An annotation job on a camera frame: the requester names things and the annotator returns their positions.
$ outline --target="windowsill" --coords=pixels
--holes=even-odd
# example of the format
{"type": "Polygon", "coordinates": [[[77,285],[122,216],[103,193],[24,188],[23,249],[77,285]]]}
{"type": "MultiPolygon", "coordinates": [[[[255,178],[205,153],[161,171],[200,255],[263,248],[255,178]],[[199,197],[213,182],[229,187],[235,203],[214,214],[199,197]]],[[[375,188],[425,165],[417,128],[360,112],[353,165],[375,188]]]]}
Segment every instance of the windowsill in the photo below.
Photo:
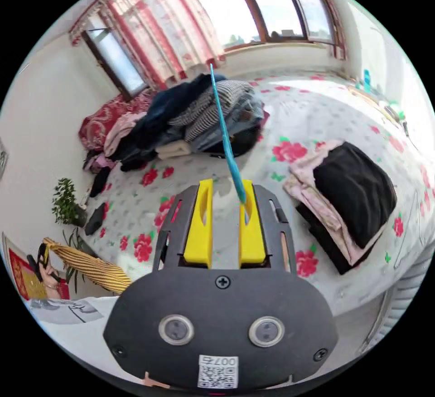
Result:
{"type": "Polygon", "coordinates": [[[253,51],[258,49],[266,49],[266,48],[275,48],[275,47],[308,47],[308,48],[319,48],[326,49],[326,44],[317,44],[317,43],[308,43],[308,42],[277,42],[275,44],[267,43],[267,44],[257,44],[257,45],[249,45],[246,47],[240,47],[237,49],[232,49],[230,51],[226,51],[226,56],[236,55],[238,53],[243,53],[245,51],[253,51]]]}

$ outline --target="potted plant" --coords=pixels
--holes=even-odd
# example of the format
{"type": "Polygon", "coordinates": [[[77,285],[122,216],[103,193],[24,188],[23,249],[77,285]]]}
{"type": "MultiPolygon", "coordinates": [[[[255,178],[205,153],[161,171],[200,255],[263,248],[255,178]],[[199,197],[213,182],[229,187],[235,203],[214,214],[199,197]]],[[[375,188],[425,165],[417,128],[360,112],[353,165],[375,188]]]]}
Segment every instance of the potted plant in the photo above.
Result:
{"type": "Polygon", "coordinates": [[[77,204],[74,191],[73,182],[68,178],[61,178],[54,188],[51,211],[56,216],[56,223],[83,228],[87,215],[86,211],[77,204]]]}
{"type": "MultiPolygon", "coordinates": [[[[92,257],[98,258],[98,255],[83,241],[83,239],[80,237],[78,233],[78,228],[74,228],[73,232],[69,236],[69,239],[67,239],[67,236],[65,235],[65,231],[62,230],[63,238],[65,239],[66,244],[69,247],[73,247],[74,249],[77,249],[79,251],[82,251],[84,253],[87,253],[88,255],[91,255],[92,257]]],[[[79,271],[75,269],[72,266],[63,266],[63,269],[66,269],[66,277],[65,280],[67,281],[67,284],[69,284],[72,276],[74,276],[74,289],[77,294],[77,279],[79,271]]],[[[86,283],[85,276],[82,275],[83,283],[86,283]]]]}

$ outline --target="picture frame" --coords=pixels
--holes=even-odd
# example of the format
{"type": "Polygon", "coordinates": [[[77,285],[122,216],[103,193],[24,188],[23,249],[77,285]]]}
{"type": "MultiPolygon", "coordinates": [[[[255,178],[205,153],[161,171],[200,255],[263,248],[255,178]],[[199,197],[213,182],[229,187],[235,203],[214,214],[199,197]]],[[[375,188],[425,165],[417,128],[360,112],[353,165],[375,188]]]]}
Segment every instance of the picture frame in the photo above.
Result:
{"type": "MultiPolygon", "coordinates": [[[[45,287],[32,270],[26,254],[24,254],[6,235],[2,236],[2,246],[7,272],[24,300],[46,299],[45,287]]],[[[65,273],[59,272],[62,281],[58,285],[61,299],[70,299],[69,287],[65,281],[65,273]]]]}
{"type": "Polygon", "coordinates": [[[6,151],[6,148],[0,139],[0,180],[1,180],[3,173],[6,169],[6,165],[8,163],[8,158],[9,158],[9,154],[6,151]]]}

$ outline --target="red poster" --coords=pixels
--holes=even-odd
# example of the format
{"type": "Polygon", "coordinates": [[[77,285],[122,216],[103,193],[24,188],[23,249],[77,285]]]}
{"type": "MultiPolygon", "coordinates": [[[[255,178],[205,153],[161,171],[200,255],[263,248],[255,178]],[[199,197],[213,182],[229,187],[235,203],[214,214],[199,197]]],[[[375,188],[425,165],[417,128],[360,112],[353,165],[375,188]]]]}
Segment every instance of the red poster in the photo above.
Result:
{"type": "MultiPolygon", "coordinates": [[[[39,282],[29,263],[21,259],[11,248],[9,248],[9,259],[15,283],[21,296],[26,300],[46,299],[47,294],[44,284],[39,282]]],[[[65,280],[59,283],[58,293],[61,299],[69,299],[69,288],[65,280]]]]}

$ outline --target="qr code sticker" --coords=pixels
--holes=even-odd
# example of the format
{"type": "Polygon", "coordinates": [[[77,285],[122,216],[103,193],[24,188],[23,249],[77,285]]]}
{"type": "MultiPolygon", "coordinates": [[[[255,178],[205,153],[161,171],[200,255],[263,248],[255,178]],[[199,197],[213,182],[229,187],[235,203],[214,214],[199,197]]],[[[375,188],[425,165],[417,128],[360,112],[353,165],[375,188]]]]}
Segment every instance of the qr code sticker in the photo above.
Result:
{"type": "Polygon", "coordinates": [[[237,356],[199,356],[198,388],[234,389],[238,379],[237,356]]]}

